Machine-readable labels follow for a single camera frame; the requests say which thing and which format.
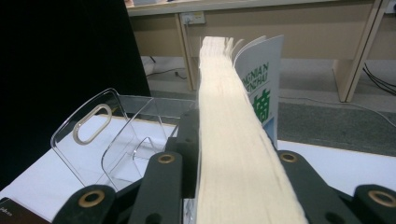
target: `transparent plastic holder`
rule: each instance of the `transparent plastic holder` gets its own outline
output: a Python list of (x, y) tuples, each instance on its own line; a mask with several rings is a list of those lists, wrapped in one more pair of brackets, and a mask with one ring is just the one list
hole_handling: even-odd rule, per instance
[(118, 95), (107, 89), (73, 113), (51, 146), (84, 185), (120, 190), (140, 179), (149, 158), (177, 133), (194, 101)]

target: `gray carpet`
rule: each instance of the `gray carpet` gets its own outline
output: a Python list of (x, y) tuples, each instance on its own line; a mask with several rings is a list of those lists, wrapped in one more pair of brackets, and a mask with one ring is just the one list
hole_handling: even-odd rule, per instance
[[(153, 97), (196, 100), (196, 95), (152, 91)], [(381, 112), (396, 124), (396, 113)], [(396, 156), (396, 127), (373, 111), (279, 103), (278, 139)]]

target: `power cord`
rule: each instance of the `power cord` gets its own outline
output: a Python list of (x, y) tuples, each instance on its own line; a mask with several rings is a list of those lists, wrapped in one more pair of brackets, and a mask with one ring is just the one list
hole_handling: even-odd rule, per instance
[(395, 89), (396, 85), (390, 84), (390, 83), (374, 76), (370, 72), (370, 70), (367, 66), (367, 63), (364, 64), (363, 71), (367, 75), (367, 77), (369, 77), (379, 89), (396, 96), (396, 89)]
[(392, 121), (390, 121), (385, 115), (379, 113), (378, 111), (375, 111), (373, 109), (370, 109), (368, 107), (365, 107), (363, 105), (356, 105), (356, 104), (352, 104), (352, 103), (332, 103), (332, 102), (325, 102), (325, 101), (320, 101), (320, 100), (315, 100), (315, 99), (311, 99), (308, 97), (284, 97), (284, 96), (280, 96), (279, 98), (281, 99), (290, 99), (290, 100), (309, 100), (309, 101), (313, 101), (313, 102), (317, 102), (317, 103), (321, 103), (321, 104), (326, 104), (326, 105), (353, 105), (359, 108), (363, 108), (366, 110), (369, 110), (371, 112), (376, 113), (377, 115), (381, 116), (383, 119), (385, 119), (391, 126), (393, 126), (394, 128), (396, 128), (396, 124), (394, 124)]

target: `desk leg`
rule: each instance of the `desk leg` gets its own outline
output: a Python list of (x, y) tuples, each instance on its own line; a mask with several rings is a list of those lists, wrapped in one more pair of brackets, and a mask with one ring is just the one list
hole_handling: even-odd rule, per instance
[(186, 29), (184, 27), (184, 24), (181, 23), (181, 15), (175, 14), (175, 19), (177, 23), (177, 32), (178, 36), (181, 36), (180, 38), (180, 45), (182, 46), (182, 54), (183, 54), (183, 59), (184, 59), (184, 65), (186, 66), (186, 74), (187, 74), (187, 83), (189, 85), (189, 90), (190, 91), (196, 91), (197, 90), (197, 75), (194, 72), (194, 68), (197, 66), (193, 64), (193, 58), (191, 57), (191, 49), (190, 49), (190, 40), (187, 37)]
[(335, 60), (332, 70), (341, 102), (351, 102), (361, 76), (361, 69), (373, 45), (379, 23), (389, 0), (375, 0), (353, 60)]

